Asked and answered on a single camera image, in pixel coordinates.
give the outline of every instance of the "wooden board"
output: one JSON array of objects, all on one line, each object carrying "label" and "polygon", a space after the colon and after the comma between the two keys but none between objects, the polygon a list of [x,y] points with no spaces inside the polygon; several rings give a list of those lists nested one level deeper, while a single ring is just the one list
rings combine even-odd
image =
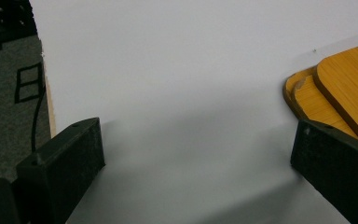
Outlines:
[{"label": "wooden board", "polygon": [[301,113],[297,111],[297,107],[293,105],[294,102],[292,101],[292,90],[299,80],[301,80],[304,77],[311,76],[315,72],[316,72],[316,66],[313,66],[306,70],[294,73],[289,78],[287,78],[286,81],[284,82],[283,99],[284,101],[286,101],[287,105],[289,105],[290,109],[293,111],[293,113],[296,115],[298,119],[303,119],[304,117],[302,117]]},{"label": "wooden board", "polygon": [[302,118],[331,125],[358,139],[358,136],[347,122],[316,88],[312,76],[303,77],[297,82],[292,90],[292,101]]},{"label": "wooden board", "polygon": [[315,84],[358,135],[358,47],[323,59]]}]

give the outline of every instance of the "white surface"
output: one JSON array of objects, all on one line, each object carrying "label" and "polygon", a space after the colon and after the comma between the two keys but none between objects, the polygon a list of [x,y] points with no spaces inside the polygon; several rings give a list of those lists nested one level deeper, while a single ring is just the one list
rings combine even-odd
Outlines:
[{"label": "white surface", "polygon": [[358,1],[31,2],[58,131],[103,124],[69,223],[347,223],[289,165],[282,84],[358,46]]}]

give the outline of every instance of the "black cable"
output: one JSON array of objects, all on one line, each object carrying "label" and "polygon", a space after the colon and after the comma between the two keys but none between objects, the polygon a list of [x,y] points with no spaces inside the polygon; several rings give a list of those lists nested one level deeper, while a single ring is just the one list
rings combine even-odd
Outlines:
[{"label": "black cable", "polygon": [[46,86],[43,87],[39,100],[37,101],[36,109],[34,110],[34,121],[32,123],[32,130],[31,130],[31,148],[32,152],[36,151],[36,123],[37,117],[39,115],[40,106],[42,105],[43,97],[46,93]]}]

